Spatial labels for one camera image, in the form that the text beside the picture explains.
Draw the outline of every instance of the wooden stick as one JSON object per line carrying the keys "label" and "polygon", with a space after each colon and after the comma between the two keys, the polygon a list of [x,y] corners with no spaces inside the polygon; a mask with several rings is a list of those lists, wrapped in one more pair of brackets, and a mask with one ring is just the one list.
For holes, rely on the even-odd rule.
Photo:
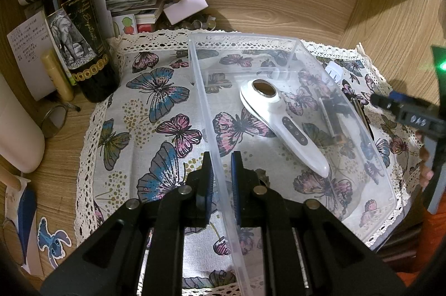
{"label": "wooden stick", "polygon": [[12,187],[17,191],[20,191],[22,188],[22,184],[20,180],[18,180],[14,175],[12,175],[9,171],[3,168],[0,165],[0,181],[5,184],[7,187]]}

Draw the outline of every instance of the gold medallion band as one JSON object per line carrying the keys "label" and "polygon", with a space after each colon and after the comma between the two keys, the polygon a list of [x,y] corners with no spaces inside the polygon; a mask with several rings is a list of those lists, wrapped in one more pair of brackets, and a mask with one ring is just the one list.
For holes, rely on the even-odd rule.
{"label": "gold medallion band", "polygon": [[107,55],[104,55],[99,61],[95,64],[92,64],[90,68],[83,70],[82,72],[72,73],[72,76],[76,82],[84,81],[97,74],[100,70],[104,68],[104,66],[108,63]]}

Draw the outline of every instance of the white handheld beauty device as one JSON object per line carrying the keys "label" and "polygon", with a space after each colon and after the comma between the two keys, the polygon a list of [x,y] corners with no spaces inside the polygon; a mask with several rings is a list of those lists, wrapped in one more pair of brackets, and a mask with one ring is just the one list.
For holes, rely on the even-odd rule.
{"label": "white handheld beauty device", "polygon": [[252,80],[240,88],[240,99],[246,109],[263,121],[306,166],[326,178],[327,159],[316,144],[286,113],[286,103],[268,81]]}

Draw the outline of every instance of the elephant illustration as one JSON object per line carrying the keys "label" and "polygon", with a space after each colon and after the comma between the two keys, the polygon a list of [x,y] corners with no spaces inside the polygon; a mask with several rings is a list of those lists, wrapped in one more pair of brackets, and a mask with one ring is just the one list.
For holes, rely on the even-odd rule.
{"label": "elephant illustration", "polygon": [[83,54],[86,56],[89,52],[88,43],[76,29],[73,23],[65,16],[58,14],[51,23],[51,32],[57,47],[62,51],[62,55],[66,62],[69,62],[69,55],[73,58],[73,62],[78,60],[73,44],[78,43],[82,46]]}

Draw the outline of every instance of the fruit illustration card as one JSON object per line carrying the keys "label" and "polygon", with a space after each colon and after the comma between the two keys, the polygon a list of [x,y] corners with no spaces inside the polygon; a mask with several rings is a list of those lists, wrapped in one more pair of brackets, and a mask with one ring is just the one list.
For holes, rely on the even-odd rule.
{"label": "fruit illustration card", "polygon": [[120,35],[135,35],[137,31],[137,22],[133,14],[118,15],[112,18],[115,37]]}

